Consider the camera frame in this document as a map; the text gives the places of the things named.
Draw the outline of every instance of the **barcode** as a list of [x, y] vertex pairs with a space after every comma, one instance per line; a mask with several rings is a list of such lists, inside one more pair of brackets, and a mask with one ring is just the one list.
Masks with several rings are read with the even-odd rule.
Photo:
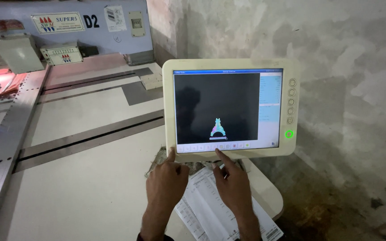
[[108, 19], [115, 22], [114, 12], [107, 9]]
[[276, 232], [278, 232], [279, 231], [279, 229], [275, 229], [274, 231], [272, 231], [270, 234], [268, 234], [267, 236], [266, 236], [266, 239], [267, 240], [269, 240], [269, 238], [270, 237], [272, 237]]

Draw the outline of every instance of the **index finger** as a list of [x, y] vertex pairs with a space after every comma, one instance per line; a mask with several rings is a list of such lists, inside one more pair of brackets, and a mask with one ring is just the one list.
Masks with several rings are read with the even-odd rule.
[[220, 160], [222, 160], [224, 163], [224, 166], [227, 168], [228, 172], [234, 168], [238, 168], [235, 163], [218, 148], [215, 149], [215, 152], [217, 153], [217, 156], [220, 158]]
[[168, 157], [164, 160], [165, 162], [174, 162], [175, 161], [175, 149], [173, 147], [169, 148]]

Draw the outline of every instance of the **white control box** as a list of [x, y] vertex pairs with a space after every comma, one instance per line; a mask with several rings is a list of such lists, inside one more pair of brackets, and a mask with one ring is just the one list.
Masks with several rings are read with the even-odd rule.
[[29, 33], [2, 35], [0, 55], [15, 74], [45, 69], [40, 51]]
[[77, 42], [46, 45], [42, 46], [40, 51], [47, 63], [53, 66], [83, 62], [83, 57], [78, 50]]

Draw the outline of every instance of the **display screen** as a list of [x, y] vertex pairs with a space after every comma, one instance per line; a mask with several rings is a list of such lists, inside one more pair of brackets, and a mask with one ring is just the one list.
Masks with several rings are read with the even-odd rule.
[[282, 73], [175, 70], [177, 152], [278, 147]]

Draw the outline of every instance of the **green power button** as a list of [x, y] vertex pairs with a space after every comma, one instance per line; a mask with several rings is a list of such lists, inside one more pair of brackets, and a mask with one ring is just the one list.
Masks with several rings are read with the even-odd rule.
[[292, 138], [293, 137], [293, 131], [292, 130], [287, 130], [286, 133], [285, 133], [285, 137], [287, 138]]

